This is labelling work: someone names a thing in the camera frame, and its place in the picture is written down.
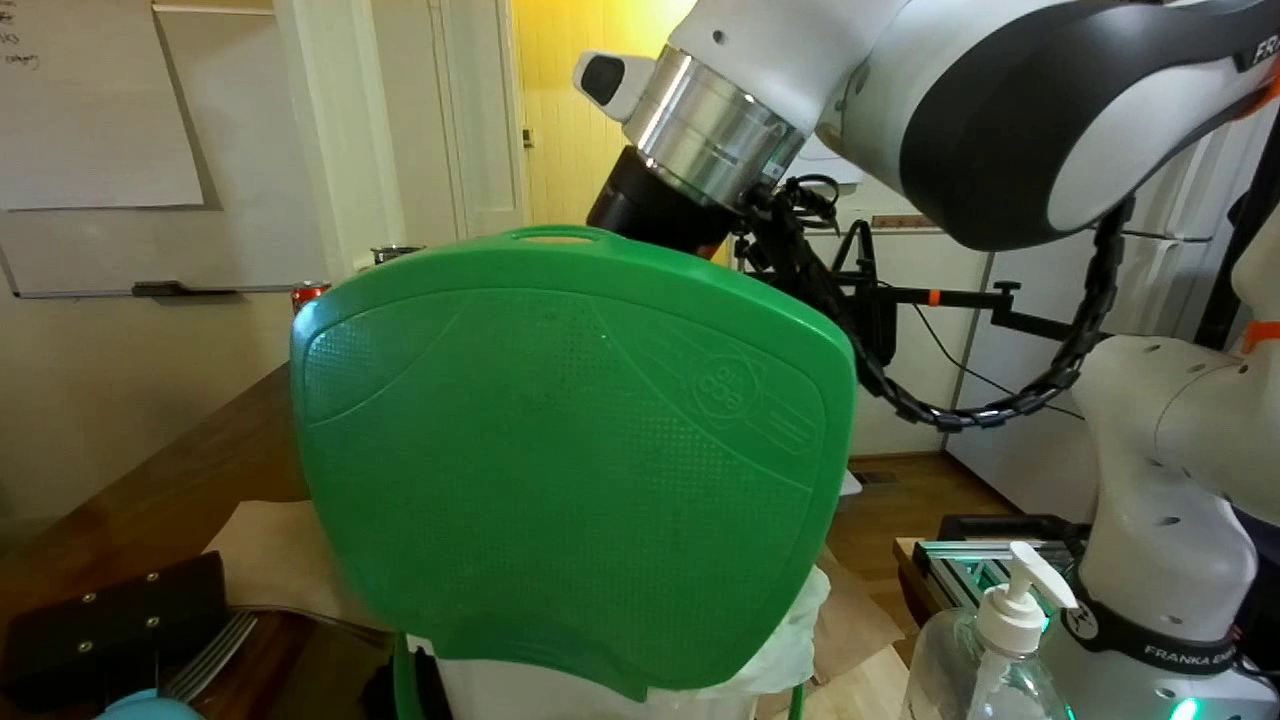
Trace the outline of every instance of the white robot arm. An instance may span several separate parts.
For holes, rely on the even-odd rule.
[[[700,0],[656,65],[579,69],[631,139],[591,222],[716,239],[822,131],[962,243],[1045,243],[1260,102],[1277,53],[1280,0]],[[1235,268],[1260,320],[1280,320],[1277,268],[1280,218]],[[1280,343],[1235,361],[1109,339],[1080,404],[1105,472],[1083,555],[1095,612],[1049,646],[1080,714],[1183,697],[1277,714],[1228,646],[1258,571],[1231,502],[1280,518]]]

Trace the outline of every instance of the white container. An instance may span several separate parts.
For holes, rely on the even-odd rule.
[[[980,612],[941,612],[926,624],[913,657],[904,720],[1069,720],[1042,662],[1042,588],[1076,608],[1071,588],[1031,544],[1011,549],[1011,581],[991,588]]]

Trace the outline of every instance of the whiteboard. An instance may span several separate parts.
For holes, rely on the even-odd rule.
[[[204,208],[0,211],[15,295],[128,295],[136,283],[294,287],[330,279],[316,183],[273,14],[161,10]]]

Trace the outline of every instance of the floor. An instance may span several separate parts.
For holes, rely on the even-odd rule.
[[[866,485],[843,498],[829,549],[872,600],[913,637],[918,619],[898,581],[898,536],[935,536],[950,513],[1011,513],[988,485],[950,455],[872,455],[851,462]]]

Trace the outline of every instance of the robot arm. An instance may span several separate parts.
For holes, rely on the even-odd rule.
[[[962,243],[1045,243],[1248,106],[1277,32],[1277,0],[700,0],[612,106],[637,156],[591,218],[629,235],[654,175],[687,201],[676,222],[745,211],[822,131]]]
[[[822,131],[968,249],[1049,243],[1260,102],[1277,53],[1280,0],[700,0],[656,65],[579,69],[631,139],[591,222],[721,239]],[[1235,272],[1263,320],[1280,320],[1277,263],[1280,218]],[[1205,692],[1242,720],[1277,711],[1223,652],[1258,571],[1228,498],[1280,518],[1277,352],[1109,339],[1087,354],[1076,397],[1105,489],[1080,571],[1129,646],[1057,645],[1080,708],[1154,714]]]

